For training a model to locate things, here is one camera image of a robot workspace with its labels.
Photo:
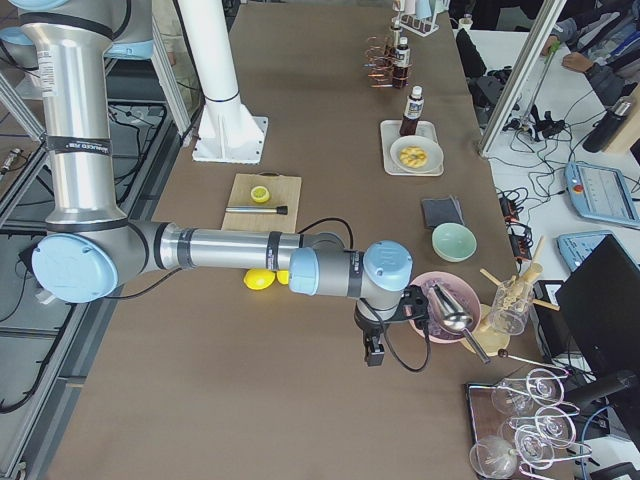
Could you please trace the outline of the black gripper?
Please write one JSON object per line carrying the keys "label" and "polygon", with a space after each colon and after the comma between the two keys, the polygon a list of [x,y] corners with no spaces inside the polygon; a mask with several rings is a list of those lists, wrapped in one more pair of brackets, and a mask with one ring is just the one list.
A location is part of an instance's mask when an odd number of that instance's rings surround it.
{"label": "black gripper", "polygon": [[430,316],[428,306],[429,301],[422,292],[422,289],[416,285],[409,285],[404,289],[400,296],[399,303],[393,310],[392,315],[387,319],[383,318],[380,309],[372,307],[366,299],[361,298],[356,304],[354,320],[363,334],[364,361],[366,365],[368,367],[382,365],[385,355],[385,347],[382,342],[385,342],[394,359],[402,367],[408,367],[408,364],[396,353],[391,339],[388,336],[388,330],[392,324],[412,322],[423,333],[426,344],[426,354],[422,367],[427,367],[430,361],[428,329]]}

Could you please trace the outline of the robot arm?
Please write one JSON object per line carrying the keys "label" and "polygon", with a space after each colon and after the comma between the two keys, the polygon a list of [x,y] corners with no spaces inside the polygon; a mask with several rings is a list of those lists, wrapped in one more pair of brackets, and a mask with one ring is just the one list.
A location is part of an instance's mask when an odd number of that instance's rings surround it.
{"label": "robot arm", "polygon": [[55,206],[32,254],[38,282],[85,303],[155,270],[196,267],[286,271],[292,291],[355,300],[365,360],[392,350],[388,327],[428,326],[428,303],[410,282],[413,261],[394,241],[365,251],[333,234],[181,228],[132,221],[116,201],[104,61],[154,52],[147,1],[20,1],[20,27],[36,50]]}

